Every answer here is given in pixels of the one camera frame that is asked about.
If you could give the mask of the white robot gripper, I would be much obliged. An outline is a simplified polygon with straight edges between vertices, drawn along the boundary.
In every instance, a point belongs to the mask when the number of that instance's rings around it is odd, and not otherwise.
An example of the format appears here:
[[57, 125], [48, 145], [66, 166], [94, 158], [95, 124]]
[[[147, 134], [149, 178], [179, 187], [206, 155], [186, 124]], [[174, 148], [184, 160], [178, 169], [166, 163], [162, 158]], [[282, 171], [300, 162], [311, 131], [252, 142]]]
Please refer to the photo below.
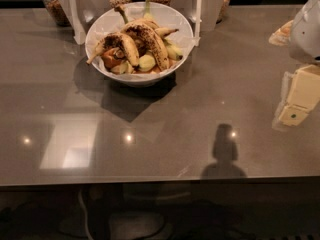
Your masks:
[[[308, 0], [296, 14], [291, 26], [289, 54], [302, 63], [320, 63], [320, 0]], [[319, 66], [307, 65], [294, 73], [286, 72], [272, 127], [286, 131], [299, 126], [319, 102]]]

